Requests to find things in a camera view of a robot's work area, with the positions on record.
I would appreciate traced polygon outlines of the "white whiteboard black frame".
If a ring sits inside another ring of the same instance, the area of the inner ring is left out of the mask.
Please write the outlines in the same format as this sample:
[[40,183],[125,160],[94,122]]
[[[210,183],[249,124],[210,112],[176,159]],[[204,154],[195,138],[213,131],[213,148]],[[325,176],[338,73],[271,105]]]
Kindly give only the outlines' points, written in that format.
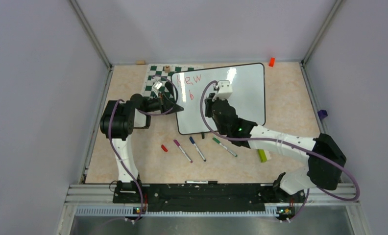
[[233,65],[209,69],[176,72],[171,76],[178,94],[176,113],[181,135],[207,133],[217,130],[210,117],[202,118],[204,100],[214,93],[226,99],[236,114],[257,124],[266,123],[265,66],[262,63]]

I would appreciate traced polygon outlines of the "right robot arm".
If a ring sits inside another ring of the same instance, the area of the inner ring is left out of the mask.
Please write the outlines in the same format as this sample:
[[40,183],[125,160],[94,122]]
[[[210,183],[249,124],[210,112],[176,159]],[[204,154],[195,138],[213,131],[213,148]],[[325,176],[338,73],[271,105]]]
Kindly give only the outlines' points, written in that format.
[[293,194],[308,188],[335,190],[340,181],[346,157],[333,138],[321,133],[316,138],[288,135],[238,117],[227,100],[215,93],[204,100],[205,116],[211,118],[221,138],[233,145],[261,149],[290,157],[304,166],[282,173],[274,182],[274,197],[288,201]]

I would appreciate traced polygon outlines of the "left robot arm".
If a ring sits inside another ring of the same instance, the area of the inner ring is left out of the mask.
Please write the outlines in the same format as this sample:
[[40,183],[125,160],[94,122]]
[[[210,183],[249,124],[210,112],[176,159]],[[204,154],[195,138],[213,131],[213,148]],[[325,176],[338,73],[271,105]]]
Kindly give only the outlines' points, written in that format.
[[115,193],[124,192],[131,202],[143,197],[138,180],[139,171],[132,151],[134,129],[148,129],[153,116],[162,116],[184,111],[184,108],[169,99],[164,93],[148,98],[134,94],[128,101],[109,100],[100,119],[101,132],[109,140],[115,152],[119,176]]

